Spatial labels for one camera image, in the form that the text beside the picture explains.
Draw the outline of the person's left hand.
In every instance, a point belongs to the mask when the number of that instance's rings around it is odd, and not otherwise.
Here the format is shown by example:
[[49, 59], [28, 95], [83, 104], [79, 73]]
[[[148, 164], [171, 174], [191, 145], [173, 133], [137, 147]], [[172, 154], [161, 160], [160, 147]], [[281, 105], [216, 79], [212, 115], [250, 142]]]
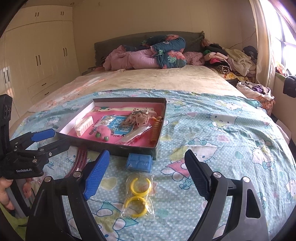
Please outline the person's left hand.
[[[25, 184], [23, 185], [23, 194], [28, 199], [32, 196], [32, 178], [27, 178]], [[8, 180], [4, 177], [1, 177], [0, 184], [1, 184], [1, 190], [0, 190], [0, 201], [1, 204], [9, 211], [14, 210], [15, 207], [10, 201], [10, 198], [6, 192], [6, 189], [9, 188], [12, 184], [12, 180]]]

